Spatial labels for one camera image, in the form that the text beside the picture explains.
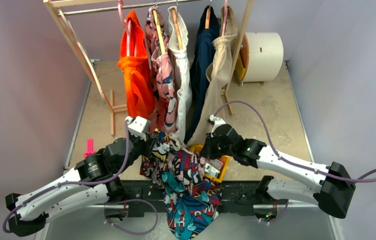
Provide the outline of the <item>colourful comic print shorts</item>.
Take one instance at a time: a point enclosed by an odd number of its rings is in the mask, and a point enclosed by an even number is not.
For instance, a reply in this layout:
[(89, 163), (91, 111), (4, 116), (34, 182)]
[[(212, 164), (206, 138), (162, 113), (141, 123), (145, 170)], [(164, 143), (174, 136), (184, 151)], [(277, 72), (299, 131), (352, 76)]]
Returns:
[(167, 224), (179, 240), (191, 240), (219, 215), (221, 189), (205, 177), (206, 159), (187, 151), (173, 133), (149, 133), (152, 149), (140, 174), (163, 189)]

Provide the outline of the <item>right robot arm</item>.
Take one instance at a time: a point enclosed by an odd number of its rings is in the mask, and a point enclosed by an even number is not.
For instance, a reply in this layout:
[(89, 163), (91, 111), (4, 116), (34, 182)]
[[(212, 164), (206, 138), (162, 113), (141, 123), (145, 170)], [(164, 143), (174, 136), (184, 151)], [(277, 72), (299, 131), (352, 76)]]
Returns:
[(346, 218), (355, 184), (346, 168), (337, 162), (323, 165), (273, 151), (266, 143), (243, 138), (229, 124), (207, 134), (200, 156), (217, 159), (229, 156), (243, 166), (276, 172), (286, 179), (263, 177), (256, 196), (264, 204), (275, 200), (296, 200), (318, 206), (326, 214)]

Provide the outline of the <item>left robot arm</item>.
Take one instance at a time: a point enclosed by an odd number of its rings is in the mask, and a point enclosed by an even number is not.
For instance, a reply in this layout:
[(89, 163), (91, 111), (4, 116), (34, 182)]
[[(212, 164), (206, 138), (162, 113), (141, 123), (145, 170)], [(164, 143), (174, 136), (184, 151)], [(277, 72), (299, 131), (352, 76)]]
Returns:
[(10, 211), (5, 233), (26, 237), (76, 210), (98, 204), (131, 202), (119, 176), (140, 156), (149, 157), (157, 140), (150, 134), (128, 134), (86, 156), (58, 179), (27, 194), (5, 197)]

